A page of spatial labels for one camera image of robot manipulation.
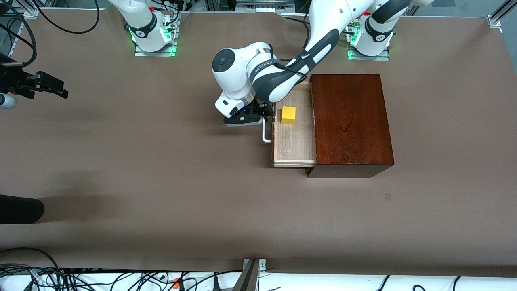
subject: black cylindrical object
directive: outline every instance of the black cylindrical object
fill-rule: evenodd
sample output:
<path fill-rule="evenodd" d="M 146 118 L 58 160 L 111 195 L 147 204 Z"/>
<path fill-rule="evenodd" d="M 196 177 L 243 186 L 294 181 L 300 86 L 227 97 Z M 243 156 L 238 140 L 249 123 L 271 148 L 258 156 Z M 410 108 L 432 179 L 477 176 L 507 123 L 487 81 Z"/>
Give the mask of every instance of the black cylindrical object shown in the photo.
<path fill-rule="evenodd" d="M 43 203 L 38 199 L 0 195 L 0 223 L 35 223 L 43 210 Z"/>

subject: black plug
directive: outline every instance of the black plug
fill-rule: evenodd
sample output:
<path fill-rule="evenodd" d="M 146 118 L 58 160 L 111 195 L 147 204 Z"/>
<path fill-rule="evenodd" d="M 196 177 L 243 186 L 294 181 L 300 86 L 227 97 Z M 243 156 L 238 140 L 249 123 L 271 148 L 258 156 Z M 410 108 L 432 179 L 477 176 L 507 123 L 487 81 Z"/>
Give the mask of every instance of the black plug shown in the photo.
<path fill-rule="evenodd" d="M 214 291 L 221 291 L 221 287 L 219 287 L 219 279 L 217 278 L 217 273 L 214 274 Z"/>

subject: wooden cabinet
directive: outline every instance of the wooden cabinet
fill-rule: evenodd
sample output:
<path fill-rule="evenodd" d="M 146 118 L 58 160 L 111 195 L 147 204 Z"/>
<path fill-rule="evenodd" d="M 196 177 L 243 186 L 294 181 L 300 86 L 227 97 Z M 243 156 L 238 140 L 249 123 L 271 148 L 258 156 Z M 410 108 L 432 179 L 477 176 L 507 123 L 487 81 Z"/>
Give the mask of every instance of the wooden cabinet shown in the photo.
<path fill-rule="evenodd" d="M 312 75 L 277 103 L 297 110 L 294 125 L 273 122 L 276 167 L 304 167 L 311 178 L 369 178 L 393 166 L 379 75 Z"/>

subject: yellow block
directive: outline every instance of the yellow block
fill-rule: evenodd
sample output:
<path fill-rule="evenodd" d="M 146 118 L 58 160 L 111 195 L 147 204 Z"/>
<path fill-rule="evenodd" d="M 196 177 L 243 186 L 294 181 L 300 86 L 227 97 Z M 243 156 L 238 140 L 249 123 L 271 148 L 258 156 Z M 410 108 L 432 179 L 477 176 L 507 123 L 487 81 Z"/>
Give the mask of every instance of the yellow block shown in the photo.
<path fill-rule="evenodd" d="M 282 107 L 282 124 L 294 124 L 296 120 L 296 107 L 284 106 Z"/>

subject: brown table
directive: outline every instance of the brown table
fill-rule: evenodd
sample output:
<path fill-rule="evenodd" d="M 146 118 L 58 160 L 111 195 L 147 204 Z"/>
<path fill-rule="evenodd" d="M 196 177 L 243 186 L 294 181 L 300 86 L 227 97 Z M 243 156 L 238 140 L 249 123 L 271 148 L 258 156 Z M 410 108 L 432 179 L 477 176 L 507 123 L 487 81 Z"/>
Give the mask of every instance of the brown table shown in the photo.
<path fill-rule="evenodd" d="M 95 18 L 48 15 L 70 29 Z M 53 222 L 1 225 L 3 248 L 40 247 L 64 267 L 222 270 L 252 256 L 277 271 L 515 275 L 517 78 L 485 19 L 403 18 L 390 62 L 337 47 L 314 70 L 383 81 L 396 164 L 332 180 L 272 168 L 261 129 L 227 128 L 213 105 L 218 50 L 267 41 L 293 56 L 299 23 L 194 14 L 171 58 L 133 57 L 114 9 L 86 35 L 30 23 L 28 71 L 62 78 L 70 98 L 0 112 L 2 194 L 54 209 Z"/>

